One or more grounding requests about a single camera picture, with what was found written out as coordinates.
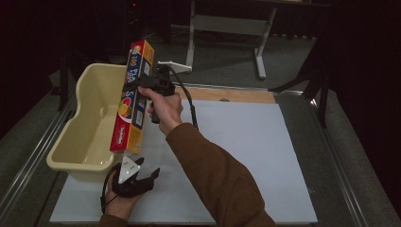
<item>brown sleeve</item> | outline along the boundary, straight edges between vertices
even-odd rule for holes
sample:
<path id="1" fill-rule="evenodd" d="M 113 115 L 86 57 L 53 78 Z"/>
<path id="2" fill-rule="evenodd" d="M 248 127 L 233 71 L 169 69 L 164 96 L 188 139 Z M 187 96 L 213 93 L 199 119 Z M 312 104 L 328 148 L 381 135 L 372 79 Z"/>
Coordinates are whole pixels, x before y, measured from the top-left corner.
<path id="1" fill-rule="evenodd" d="M 102 215 L 98 227 L 126 227 L 128 222 L 111 215 Z"/>
<path id="2" fill-rule="evenodd" d="M 248 169 L 183 123 L 166 141 L 218 226 L 275 226 Z"/>

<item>yellow plastic bin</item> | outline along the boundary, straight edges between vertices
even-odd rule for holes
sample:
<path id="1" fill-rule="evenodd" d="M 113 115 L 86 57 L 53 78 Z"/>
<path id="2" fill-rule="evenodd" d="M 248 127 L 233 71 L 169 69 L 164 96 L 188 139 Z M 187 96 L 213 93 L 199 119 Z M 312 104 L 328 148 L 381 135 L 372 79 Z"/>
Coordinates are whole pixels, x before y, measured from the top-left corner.
<path id="1" fill-rule="evenodd" d="M 82 73 L 77 84 L 77 113 L 47 155 L 52 169 L 87 178 L 103 176 L 115 164 L 118 158 L 110 152 L 110 143 L 126 69 L 124 65 L 96 63 Z"/>

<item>metal frame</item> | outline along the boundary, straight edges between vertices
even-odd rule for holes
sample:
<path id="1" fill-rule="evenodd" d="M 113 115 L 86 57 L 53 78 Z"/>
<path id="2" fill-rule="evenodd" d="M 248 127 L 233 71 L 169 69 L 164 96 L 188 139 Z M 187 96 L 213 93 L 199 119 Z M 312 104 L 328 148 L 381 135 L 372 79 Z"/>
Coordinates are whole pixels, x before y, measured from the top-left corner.
<path id="1" fill-rule="evenodd" d="M 26 188 L 26 185 L 28 184 L 36 168 L 40 164 L 43 157 L 51 149 L 51 146 L 55 143 L 57 139 L 56 136 L 61 132 L 65 124 L 65 120 L 69 115 L 69 111 L 76 100 L 75 89 L 70 92 L 69 96 L 68 102 L 59 112 L 57 112 L 56 116 L 53 118 L 53 121 L 50 123 L 50 126 L 44 133 L 44 136 L 41 138 L 36 148 L 33 149 L 24 165 L 15 175 L 12 183 L 9 186 L 9 189 L 0 201 L 0 226 L 3 226 L 6 222 L 9 213 Z"/>
<path id="2" fill-rule="evenodd" d="M 191 66 L 194 62 L 194 33 L 195 30 L 207 30 L 216 32 L 227 32 L 236 34 L 256 35 L 262 37 L 262 42 L 254 50 L 257 71 L 260 79 L 265 79 L 266 70 L 262 59 L 262 53 L 268 40 L 270 29 L 274 20 L 277 8 L 272 8 L 268 21 L 217 17 L 207 15 L 197 15 L 195 13 L 195 0 L 191 2 L 191 18 L 189 22 L 189 45 L 186 54 L 186 65 Z"/>
<path id="3" fill-rule="evenodd" d="M 294 96 L 298 98 L 303 98 L 303 92 L 294 92 L 285 90 L 281 93 L 273 93 L 275 96 Z M 317 111 L 319 110 L 318 104 L 315 99 L 306 99 L 305 104 L 308 105 L 310 114 L 312 116 L 313 122 L 317 129 L 320 129 L 320 136 L 324 143 L 327 145 L 329 155 L 330 155 L 330 163 L 334 170 L 334 175 L 339 183 L 339 187 L 344 197 L 345 203 L 347 204 L 348 210 L 351 214 L 351 218 L 356 227 L 364 227 L 369 226 L 366 220 L 366 217 L 359 205 L 357 200 L 357 195 L 352 188 L 352 185 L 348 181 L 344 168 L 342 166 L 341 160 L 337 151 L 333 145 L 333 142 L 330 139 L 330 135 L 327 131 L 327 128 L 322 125 L 322 121 L 318 117 Z"/>

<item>white surface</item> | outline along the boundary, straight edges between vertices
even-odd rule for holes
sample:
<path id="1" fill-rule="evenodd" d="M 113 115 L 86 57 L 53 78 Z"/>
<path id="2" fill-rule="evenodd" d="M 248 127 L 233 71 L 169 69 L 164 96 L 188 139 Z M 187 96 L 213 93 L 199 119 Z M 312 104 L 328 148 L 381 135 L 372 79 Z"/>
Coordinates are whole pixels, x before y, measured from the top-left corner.
<path id="1" fill-rule="evenodd" d="M 183 120 L 191 122 L 184 101 Z M 304 177 L 277 104 L 194 101 L 200 132 L 229 151 L 253 174 L 276 223 L 317 222 Z M 159 167 L 154 189 L 136 205 L 131 223 L 213 223 L 158 125 L 147 119 L 138 179 Z M 67 179 L 52 222 L 100 219 L 102 183 Z"/>

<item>black cable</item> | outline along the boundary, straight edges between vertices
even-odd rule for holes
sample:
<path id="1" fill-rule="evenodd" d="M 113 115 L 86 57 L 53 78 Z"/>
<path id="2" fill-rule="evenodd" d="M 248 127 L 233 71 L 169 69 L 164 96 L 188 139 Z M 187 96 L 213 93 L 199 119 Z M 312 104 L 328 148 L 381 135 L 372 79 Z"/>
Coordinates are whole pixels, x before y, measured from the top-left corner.
<path id="1" fill-rule="evenodd" d="M 119 166 L 121 166 L 121 164 L 119 164 L 119 163 L 117 163 L 115 166 L 113 166 L 110 169 L 110 171 L 107 173 L 106 178 L 104 179 L 103 189 L 102 189 L 101 197 L 100 197 L 101 211 L 103 212 L 103 214 L 105 212 L 106 205 L 109 204 L 110 202 L 115 200 L 115 198 L 118 197 L 118 195 L 115 195 L 114 198 L 112 198 L 110 201 L 106 202 L 106 186 L 107 186 L 107 183 L 109 181 L 110 175 L 112 175 L 113 171 L 115 171 Z"/>
<path id="2" fill-rule="evenodd" d="M 183 81 L 177 75 L 175 70 L 168 64 L 165 64 L 165 66 L 173 73 L 174 77 L 179 82 L 180 87 L 183 89 L 183 92 L 185 93 L 185 96 L 186 96 L 186 98 L 188 99 L 188 102 L 189 102 L 189 107 L 190 107 L 191 116 L 192 116 L 192 125 L 194 125 L 195 129 L 199 130 L 198 121 L 197 121 L 197 115 L 196 115 L 196 112 L 195 112 L 195 106 L 192 104 L 191 94 L 189 94 L 188 90 L 186 90 L 185 86 L 183 86 Z"/>

